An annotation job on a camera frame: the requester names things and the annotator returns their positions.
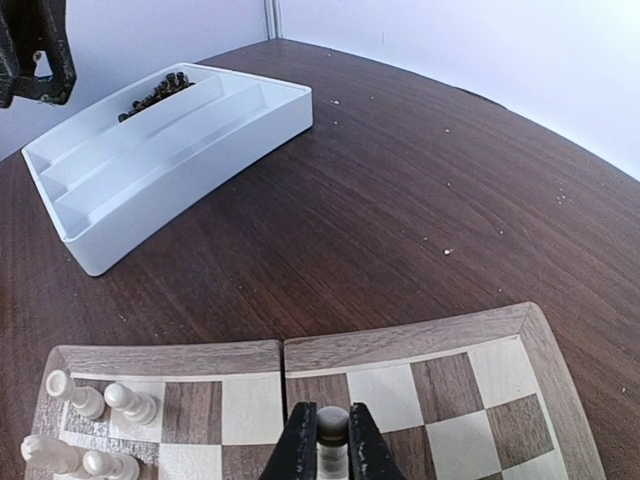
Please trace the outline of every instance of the wooden table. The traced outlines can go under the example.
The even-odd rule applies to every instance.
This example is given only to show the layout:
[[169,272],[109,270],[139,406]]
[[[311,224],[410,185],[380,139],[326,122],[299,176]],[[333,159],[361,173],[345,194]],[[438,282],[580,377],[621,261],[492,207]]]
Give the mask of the wooden table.
[[640,184],[379,63],[286,41],[205,63],[312,86],[315,125],[103,277],[67,253],[20,155],[0,163],[2,478],[22,475],[55,345],[286,339],[525,300],[553,328],[608,476],[640,478]]

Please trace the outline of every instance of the white chess piece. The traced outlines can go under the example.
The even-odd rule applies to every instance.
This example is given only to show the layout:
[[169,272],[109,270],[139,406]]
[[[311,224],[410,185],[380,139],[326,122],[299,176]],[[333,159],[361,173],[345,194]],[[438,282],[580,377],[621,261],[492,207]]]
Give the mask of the white chess piece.
[[109,480],[137,480],[140,465],[126,453],[105,453],[92,450],[84,454],[84,469],[91,475]]
[[54,398],[68,400],[78,414],[89,420],[98,419],[104,412],[104,399],[92,387],[77,387],[69,375],[62,370],[54,370],[45,383],[47,393]]
[[349,478],[349,413],[340,407],[318,410],[318,478]]
[[44,435],[29,435],[20,446],[22,457],[34,468],[50,473],[69,474],[72,478],[91,478],[82,466],[86,450]]
[[112,383],[104,391],[104,399],[111,408],[133,423],[147,425],[155,418],[158,406],[148,394],[134,392],[121,383]]

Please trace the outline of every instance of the dark brown square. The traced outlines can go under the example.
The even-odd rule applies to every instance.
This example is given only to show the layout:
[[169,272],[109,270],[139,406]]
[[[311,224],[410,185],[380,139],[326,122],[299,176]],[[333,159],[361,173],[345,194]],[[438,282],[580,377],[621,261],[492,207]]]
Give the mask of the dark brown square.
[[138,480],[158,480],[158,464],[160,458],[160,444],[150,442],[136,442],[110,438],[107,451],[112,453],[127,453],[138,459],[140,476]]
[[334,405],[349,410],[347,375],[287,378],[287,407],[293,410],[297,402],[316,402],[318,409]]
[[503,469],[553,450],[536,394],[489,408],[487,417]]
[[436,480],[426,428],[413,427],[383,433],[382,437],[407,480]]
[[222,443],[222,383],[167,383],[162,442]]
[[255,480],[269,461],[275,445],[223,445],[222,479]]
[[[85,380],[84,378],[75,378],[74,382],[77,387],[93,387],[100,395],[104,395],[104,390],[113,382],[106,380]],[[68,432],[84,433],[85,435],[93,435],[94,437],[106,437],[109,434],[109,420],[111,418],[111,409],[105,405],[104,413],[97,420],[89,420],[79,415],[73,405],[69,405],[67,409],[67,418],[64,422],[64,429]]]
[[440,422],[483,409],[476,377],[466,353],[411,364],[425,423]]

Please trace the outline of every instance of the pile of dark pieces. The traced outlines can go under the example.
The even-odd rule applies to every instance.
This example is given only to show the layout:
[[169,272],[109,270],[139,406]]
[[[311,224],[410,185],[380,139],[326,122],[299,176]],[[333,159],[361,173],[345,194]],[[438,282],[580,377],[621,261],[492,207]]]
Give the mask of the pile of dark pieces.
[[171,95],[181,92],[182,90],[195,85],[195,83],[189,81],[189,77],[184,72],[169,73],[163,81],[153,90],[153,94],[145,97],[144,100],[136,100],[131,104],[133,110],[129,113],[121,113],[118,115],[118,121],[124,122],[126,119],[133,117],[136,113],[140,113],[145,108],[149,108],[151,105],[155,105],[161,102],[165,98],[169,98]]

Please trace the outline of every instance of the wooden chessboard frame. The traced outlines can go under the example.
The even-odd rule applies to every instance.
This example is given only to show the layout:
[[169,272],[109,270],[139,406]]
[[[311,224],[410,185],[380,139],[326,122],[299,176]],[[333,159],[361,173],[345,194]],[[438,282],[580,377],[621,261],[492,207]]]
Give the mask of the wooden chessboard frame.
[[[526,349],[555,428],[568,478],[604,479],[595,441],[567,365],[544,314],[533,303],[400,327],[287,340],[284,376],[310,370],[329,374],[350,366],[384,364],[428,354],[455,354],[470,345],[508,338],[519,338]],[[281,358],[282,344],[275,340],[159,347],[56,347],[45,367],[31,433],[56,438],[60,433],[63,403],[51,399],[44,385],[46,376],[55,369],[81,372],[83,377],[96,379],[123,374],[197,379],[211,375],[282,373]],[[48,477],[27,468],[25,478]]]

